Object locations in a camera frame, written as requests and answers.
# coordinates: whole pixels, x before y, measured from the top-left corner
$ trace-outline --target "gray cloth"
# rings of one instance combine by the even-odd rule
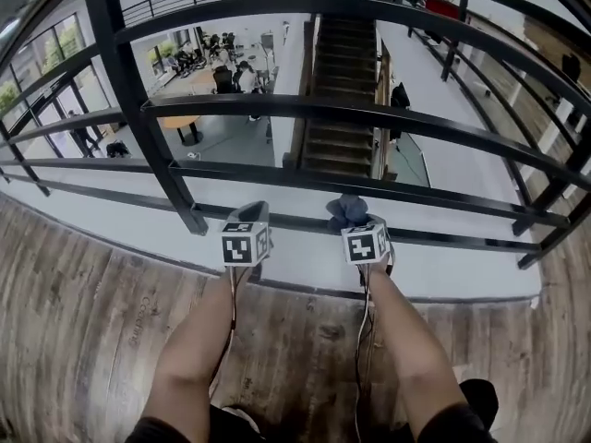
[[[340,233],[343,228],[361,226],[368,223],[368,204],[358,196],[342,194],[340,198],[331,200],[326,210],[332,215],[329,230]]]

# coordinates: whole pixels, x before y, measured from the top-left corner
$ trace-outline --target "red object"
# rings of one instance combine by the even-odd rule
[[[460,19],[460,8],[446,0],[425,0],[425,9],[444,17]]]

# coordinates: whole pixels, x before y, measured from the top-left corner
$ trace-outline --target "round table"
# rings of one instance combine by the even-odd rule
[[[203,133],[197,131],[195,122],[201,118],[199,114],[190,114],[186,116],[166,116],[163,118],[163,128],[175,129],[181,138],[183,146],[194,146],[203,139]],[[190,135],[183,136],[181,128],[188,126],[191,130]]]

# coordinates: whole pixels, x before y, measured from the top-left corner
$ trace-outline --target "wooden floor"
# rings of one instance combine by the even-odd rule
[[[590,230],[587,223],[543,262],[537,309],[419,307],[458,377],[495,384],[501,442],[578,442],[591,424]],[[22,442],[123,441],[159,351],[206,279],[112,249],[3,197],[0,257],[2,419]],[[215,403],[243,406],[281,441],[356,441],[361,315],[356,300],[245,287]],[[389,441],[404,414],[375,330],[362,362],[367,441]]]

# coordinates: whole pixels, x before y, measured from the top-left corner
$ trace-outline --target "person's arm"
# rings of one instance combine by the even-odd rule
[[[240,283],[251,271],[237,272]],[[206,443],[210,436],[209,387],[232,324],[228,274],[208,283],[197,306],[164,345],[142,414],[173,426],[191,443]]]
[[[466,400],[445,350],[386,274],[384,264],[370,268],[369,289],[394,361],[408,423],[418,439],[434,416]]]

